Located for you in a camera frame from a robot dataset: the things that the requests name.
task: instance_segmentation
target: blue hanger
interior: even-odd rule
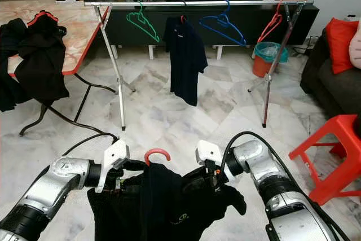
[[[243,45],[243,46],[244,46],[244,45],[247,44],[245,38],[243,37],[241,31],[239,31],[239,29],[230,22],[230,20],[229,20],[229,18],[228,18],[228,15],[227,15],[227,13],[228,13],[228,12],[230,11],[230,9],[231,9],[230,1],[229,1],[229,0],[224,0],[224,1],[226,1],[226,2],[228,3],[228,7],[227,7],[227,9],[226,9],[225,11],[223,11],[223,12],[222,12],[220,15],[218,15],[218,16],[206,16],[206,17],[203,17],[203,18],[199,19],[199,24],[202,25],[202,26],[204,26],[205,28],[208,28],[209,30],[212,30],[212,31],[214,31],[214,32],[217,32],[218,34],[226,37],[227,39],[235,42],[235,43],[238,44],[238,45]],[[236,39],[234,39],[234,38],[232,38],[232,37],[230,37],[230,36],[228,36],[228,35],[225,35],[224,33],[220,32],[219,30],[216,30],[216,29],[211,28],[210,26],[206,25],[206,24],[205,24],[205,21],[208,20],[208,19],[216,19],[216,20],[217,20],[217,23],[218,23],[219,25],[223,26],[224,28],[232,27],[234,30],[236,30],[236,31],[238,32],[238,34],[239,34],[239,36],[240,36],[240,39],[239,39],[239,40],[236,40]]]

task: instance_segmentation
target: red table edge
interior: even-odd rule
[[[107,7],[107,9],[105,10],[105,12],[104,12],[104,14],[103,14],[103,20],[105,19],[106,15],[107,15],[107,13],[108,13],[108,10],[109,10],[109,7]],[[86,45],[86,47],[85,47],[85,49],[84,49],[84,51],[83,51],[83,53],[82,53],[82,55],[81,55],[81,57],[80,57],[80,60],[78,61],[78,64],[75,66],[75,68],[74,68],[73,70],[62,72],[62,74],[63,74],[64,76],[73,75],[73,74],[75,74],[75,73],[78,71],[80,65],[83,63],[83,60],[84,60],[84,58],[85,58],[85,56],[86,56],[86,54],[87,54],[87,52],[88,52],[91,44],[93,43],[93,40],[94,40],[95,36],[98,34],[99,28],[100,28],[100,23],[99,23],[98,26],[95,28],[93,35],[91,36],[89,42],[87,43],[87,45]],[[11,77],[15,77],[15,74],[14,74],[14,73],[9,73],[9,75],[10,75]]]

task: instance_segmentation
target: black clothing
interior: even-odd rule
[[[143,174],[123,181],[120,194],[88,191],[95,217],[95,241],[196,241],[234,205],[245,214],[243,196],[233,187],[210,187],[205,168],[184,177],[151,163]]]
[[[48,106],[69,97],[61,73],[65,58],[62,38],[66,33],[57,18],[41,11],[28,23],[28,35],[19,45],[19,56],[24,60],[15,70],[16,78],[29,96]]]
[[[15,108],[28,101],[24,89],[7,73],[7,59],[18,53],[18,46],[27,33],[27,26],[20,19],[9,21],[0,27],[0,111]]]
[[[203,41],[188,21],[182,23],[179,17],[167,19],[163,40],[170,52],[170,91],[196,106],[198,73],[208,65]]]

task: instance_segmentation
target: marble floor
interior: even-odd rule
[[[303,55],[290,57],[287,64],[279,65],[271,88],[268,126],[263,129],[264,89],[252,94],[246,91],[256,79],[252,74],[251,49],[225,47],[222,60],[216,60],[215,50],[207,48],[209,66],[199,75],[197,107],[187,105],[170,93],[170,62],[164,48],[155,49],[154,60],[149,60],[147,47],[123,48],[118,52],[118,64],[125,80],[137,89],[135,93],[125,89],[126,131],[120,130],[118,98],[100,89],[91,89],[79,122],[119,135],[129,145],[133,159],[142,159],[152,147],[166,149],[171,155],[170,162],[157,155],[152,161],[164,163],[180,174],[197,167],[195,148],[200,139],[225,148],[235,134],[250,130],[270,142],[305,191],[312,190],[312,181],[301,160],[288,158],[291,150],[326,121],[322,109],[299,87],[306,60]],[[111,62],[101,41],[93,44],[80,75],[97,84],[115,86]],[[54,107],[67,116],[74,116],[86,86],[73,76],[66,78],[66,86],[71,97],[57,101]],[[92,135],[92,132],[69,125],[49,112],[42,123],[20,138],[20,129],[36,119],[38,113],[39,104],[32,100],[0,115],[0,218],[46,165],[70,146]],[[244,137],[237,143],[249,139]],[[75,149],[72,156],[100,162],[109,144],[109,138],[97,138]],[[310,156],[322,176],[341,163],[326,150],[311,149]],[[235,186],[247,202],[246,215],[239,216],[233,207],[229,207],[225,218],[213,223],[201,240],[268,240],[263,202],[251,177],[243,174]],[[352,240],[361,240],[358,198],[333,199],[323,208]],[[93,220],[86,191],[73,192],[41,240],[94,240]]]

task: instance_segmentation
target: power cord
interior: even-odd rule
[[[76,147],[80,146],[81,144],[83,144],[83,143],[85,143],[85,142],[87,142],[87,141],[89,141],[89,140],[91,140],[93,138],[100,137],[102,135],[108,135],[108,136],[112,137],[113,138],[112,144],[114,144],[114,143],[116,143],[118,141],[118,138],[115,135],[111,134],[111,133],[100,133],[100,134],[92,135],[91,137],[88,137],[88,138],[84,139],[83,141],[78,142],[77,144],[72,146],[65,153],[63,153],[63,156],[68,155],[71,151],[73,151]]]
[[[306,47],[306,48],[299,47],[299,46],[293,46],[293,47],[292,47],[292,49],[293,49],[296,53],[298,53],[298,54],[305,55],[305,54],[306,54],[306,51],[310,49],[311,39],[312,39],[312,38],[319,38],[319,36],[310,36],[310,38],[309,38],[309,42],[308,42],[308,44],[307,44],[307,47]],[[299,51],[297,51],[296,49],[301,49],[301,50],[304,50],[304,52],[303,52],[303,53],[302,53],[302,52],[299,52]]]
[[[244,131],[241,132],[239,134],[236,134],[228,143],[226,149],[224,150],[224,154],[223,154],[223,158],[222,158],[222,163],[221,163],[221,173],[219,174],[218,177],[218,181],[215,185],[215,187],[219,187],[221,185],[221,182],[224,178],[224,168],[226,166],[226,159],[227,156],[230,155],[230,149],[234,143],[234,141],[236,141],[238,138],[240,138],[243,135],[252,135],[256,138],[258,138],[260,141],[262,141],[267,148],[270,150],[270,152],[275,156],[275,158],[277,159],[277,161],[280,163],[280,165],[284,168],[286,174],[288,175],[289,179],[294,183],[294,185],[296,186],[296,188],[299,189],[299,191],[302,193],[302,195],[309,201],[309,203],[311,204],[311,206],[316,210],[316,212],[318,212],[318,214],[322,217],[322,219],[325,221],[325,223],[329,226],[330,230],[332,231],[336,241],[339,241],[338,236],[336,235],[336,233],[334,232],[333,229],[335,229],[339,235],[342,237],[342,239],[344,241],[351,241],[347,235],[342,231],[342,229],[335,223],[335,221],[325,212],[323,211],[323,209],[320,207],[320,205],[318,203],[313,202],[308,195],[306,195],[304,193],[304,191],[300,188],[300,186],[298,185],[298,183],[296,182],[296,180],[293,178],[291,172],[289,171],[289,169],[286,167],[286,165],[283,163],[282,159],[279,157],[279,155],[276,153],[276,151],[272,148],[272,146],[264,139],[262,138],[260,135],[254,133],[254,132],[250,132],[250,131]]]

